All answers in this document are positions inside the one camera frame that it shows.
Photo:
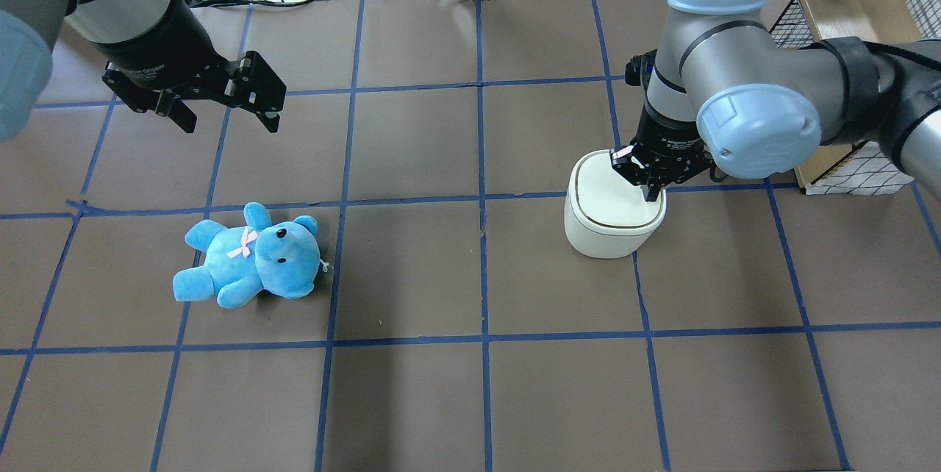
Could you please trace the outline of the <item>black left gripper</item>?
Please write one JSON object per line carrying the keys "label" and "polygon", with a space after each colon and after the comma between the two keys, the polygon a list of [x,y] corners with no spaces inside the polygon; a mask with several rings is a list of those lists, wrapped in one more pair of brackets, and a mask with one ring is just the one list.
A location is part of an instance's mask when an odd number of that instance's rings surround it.
{"label": "black left gripper", "polygon": [[[103,46],[108,61],[101,79],[131,108],[155,108],[188,134],[195,133],[196,114],[182,99],[212,100],[255,115],[269,133],[279,131],[287,86],[263,55],[246,51],[228,61],[215,48]],[[170,90],[172,93],[161,93]]]}

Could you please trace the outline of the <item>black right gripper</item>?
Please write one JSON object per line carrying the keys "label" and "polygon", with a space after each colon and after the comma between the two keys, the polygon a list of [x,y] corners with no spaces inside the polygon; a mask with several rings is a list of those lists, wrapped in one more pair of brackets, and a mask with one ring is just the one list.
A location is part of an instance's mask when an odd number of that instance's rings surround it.
{"label": "black right gripper", "polygon": [[646,203],[656,203],[661,186],[681,184],[715,167],[692,121],[677,121],[644,108],[636,135],[609,150],[612,170],[633,186],[643,186]]}

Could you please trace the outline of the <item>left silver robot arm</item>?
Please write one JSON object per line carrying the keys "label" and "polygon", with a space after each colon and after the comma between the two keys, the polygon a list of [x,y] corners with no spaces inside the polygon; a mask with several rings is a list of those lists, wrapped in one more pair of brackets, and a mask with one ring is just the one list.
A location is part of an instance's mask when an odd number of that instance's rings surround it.
{"label": "left silver robot arm", "polygon": [[[333,82],[324,96],[383,93],[425,96],[431,90],[463,90],[511,85],[499,76],[502,63],[520,59],[507,44],[505,32],[521,46],[534,47],[532,59],[559,65],[575,63],[575,54],[601,46],[595,37],[583,46],[579,30],[593,31],[591,9],[571,0],[489,0],[481,9],[457,0],[366,1],[362,17],[353,1],[316,1],[312,6],[257,10],[250,36],[268,44],[276,65],[289,61],[325,60],[329,44],[347,52],[337,65],[296,68],[288,80],[296,97],[312,96],[313,76],[337,70],[353,76],[354,37],[362,30],[357,89]],[[91,159],[74,162],[81,149],[90,156],[92,136],[103,126],[111,92],[94,93],[90,78],[62,79],[58,90],[77,87],[79,96],[40,104],[54,70],[54,46],[62,27],[80,37],[100,59],[118,66],[120,78],[135,79],[135,70],[156,73],[156,89],[174,90],[184,100],[192,82],[223,73],[225,57],[216,52],[195,7],[182,0],[2,0],[2,217],[61,218],[66,203],[77,195],[79,178]],[[53,143],[18,143],[33,108],[53,117]]]}

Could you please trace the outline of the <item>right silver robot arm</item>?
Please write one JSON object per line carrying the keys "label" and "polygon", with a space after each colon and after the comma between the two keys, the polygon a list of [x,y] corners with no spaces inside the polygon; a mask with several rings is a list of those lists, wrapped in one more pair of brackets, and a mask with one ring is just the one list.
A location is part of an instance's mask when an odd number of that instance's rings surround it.
{"label": "right silver robot arm", "polygon": [[668,0],[659,47],[626,66],[644,108],[612,170],[652,203],[710,168],[764,179],[820,145],[869,140],[938,197],[939,40],[780,48],[760,22],[766,2]]}

